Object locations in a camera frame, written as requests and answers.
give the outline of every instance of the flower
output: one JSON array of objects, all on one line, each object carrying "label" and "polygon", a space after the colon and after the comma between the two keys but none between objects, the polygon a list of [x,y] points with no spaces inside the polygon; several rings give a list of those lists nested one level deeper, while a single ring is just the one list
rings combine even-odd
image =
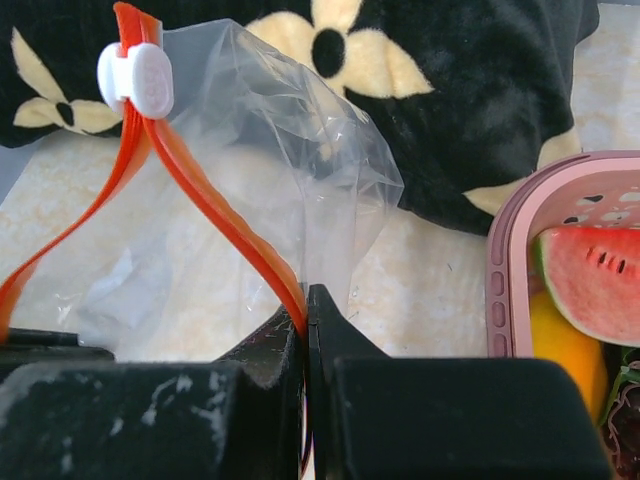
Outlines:
[{"label": "flower", "polygon": [[[567,130],[565,133],[551,137],[544,142],[538,156],[538,164],[536,170],[540,170],[547,165],[582,152],[580,138],[575,127]],[[480,187],[465,192],[467,199],[480,210],[490,215],[496,215],[500,207],[511,197],[518,187],[526,180],[521,178],[506,185],[498,185],[495,187]]]},{"label": "flower", "polygon": [[255,36],[319,74],[337,94],[345,88],[374,98],[433,91],[411,56],[382,31],[352,31],[363,0],[311,0],[309,24],[292,12],[249,23]]},{"label": "flower", "polygon": [[16,28],[13,29],[11,49],[18,75],[40,95],[18,107],[13,119],[15,126],[40,128],[57,125],[75,133],[95,134],[113,128],[122,120],[104,103],[90,100],[69,102]]}]

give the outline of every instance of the white plastic clip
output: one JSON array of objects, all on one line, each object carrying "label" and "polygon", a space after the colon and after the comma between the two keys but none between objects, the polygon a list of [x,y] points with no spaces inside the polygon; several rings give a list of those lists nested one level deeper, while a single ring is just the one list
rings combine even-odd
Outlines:
[{"label": "white plastic clip", "polygon": [[159,120],[173,108],[173,72],[166,53],[141,43],[122,57],[119,43],[107,46],[98,59],[98,87],[105,103],[122,115],[128,98],[143,117]]}]

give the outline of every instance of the clear plastic bag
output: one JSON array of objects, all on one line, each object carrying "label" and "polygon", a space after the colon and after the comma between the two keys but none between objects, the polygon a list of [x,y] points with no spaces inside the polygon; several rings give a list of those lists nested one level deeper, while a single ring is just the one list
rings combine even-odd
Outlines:
[{"label": "clear plastic bag", "polygon": [[[272,288],[291,285],[287,267],[298,302],[322,283],[344,312],[353,268],[403,188],[374,124],[229,20],[139,40],[171,60],[171,114],[141,120],[127,103],[111,183],[0,288],[0,319],[44,319],[119,360],[212,360],[293,304],[291,287]],[[209,203],[194,200],[202,192]],[[227,223],[212,224],[220,211]],[[259,273],[265,257],[279,274]]]}]

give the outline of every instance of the pink basket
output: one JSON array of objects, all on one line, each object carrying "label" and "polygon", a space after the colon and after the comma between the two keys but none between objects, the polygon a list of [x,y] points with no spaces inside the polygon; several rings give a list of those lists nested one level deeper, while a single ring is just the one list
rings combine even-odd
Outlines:
[{"label": "pink basket", "polygon": [[498,212],[488,239],[491,357],[531,357],[529,246],[559,225],[640,228],[640,151],[595,152],[531,175]]}]

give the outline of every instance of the yellow fruit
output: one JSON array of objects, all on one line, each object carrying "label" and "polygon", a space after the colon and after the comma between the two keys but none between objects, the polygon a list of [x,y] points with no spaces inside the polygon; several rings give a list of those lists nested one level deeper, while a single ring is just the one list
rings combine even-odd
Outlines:
[{"label": "yellow fruit", "polygon": [[564,367],[597,422],[609,393],[602,344],[576,330],[558,312],[547,292],[532,297],[529,307],[534,356]]}]

